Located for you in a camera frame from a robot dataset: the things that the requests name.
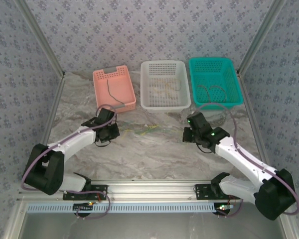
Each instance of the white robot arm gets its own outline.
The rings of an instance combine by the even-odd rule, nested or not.
[[[286,187],[295,190],[288,171],[278,171],[258,160],[240,145],[235,145],[228,132],[220,127],[212,129],[201,112],[189,115],[187,121],[190,127],[184,129],[183,142],[196,143],[198,148],[202,146],[210,149],[231,162],[249,179],[237,179],[228,173],[219,174],[211,180],[210,187],[216,197],[222,199],[232,195],[253,203],[270,220],[276,219],[296,201]],[[206,192],[202,190],[196,196],[204,193]]]
[[[51,150],[31,168],[25,183],[48,195],[59,190],[83,191],[89,179],[77,173],[64,173],[64,164],[72,155],[87,145],[99,141],[101,143],[111,142],[112,139],[118,137],[120,133],[116,123],[98,127],[113,117],[114,112],[101,109],[97,117],[84,122],[75,132],[64,139],[49,145],[37,144],[34,146],[24,174],[39,155],[49,148]]]

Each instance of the marble surface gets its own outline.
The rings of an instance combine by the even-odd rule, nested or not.
[[[67,172],[91,179],[212,179],[221,172],[243,178],[231,163],[215,154],[203,154],[193,143],[182,142],[186,117],[195,105],[181,113],[150,114],[140,105],[140,75],[131,73],[137,105],[134,111],[118,114],[120,134],[104,148],[89,145],[65,164]],[[92,76],[66,73],[65,85],[54,119],[49,143],[77,130],[95,115],[96,99]],[[259,157],[244,105],[232,109],[238,124],[238,142]],[[223,111],[204,111],[212,127],[221,126],[231,135],[234,126]]]

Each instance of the blue patterned wall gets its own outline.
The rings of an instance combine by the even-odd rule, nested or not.
[[[0,238],[58,77],[12,0],[0,0]]]
[[[243,79],[270,161],[299,194],[299,0],[287,1]]]
[[[225,56],[240,64],[272,0],[26,0],[66,71]]]

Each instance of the perforated basket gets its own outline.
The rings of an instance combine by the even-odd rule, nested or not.
[[[151,113],[181,112],[191,104],[187,72],[181,61],[141,64],[141,106]]]
[[[231,59],[221,57],[191,58],[189,70],[197,107],[204,103],[217,102],[231,108],[244,102]],[[222,108],[206,106],[204,109],[219,110]]]
[[[135,109],[136,98],[127,66],[94,71],[93,82],[98,106],[112,105],[117,113]]]

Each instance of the pink basket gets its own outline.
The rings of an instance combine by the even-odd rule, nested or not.
[[[127,66],[94,71],[93,82],[98,106],[112,105],[117,113],[135,109],[136,98]]]

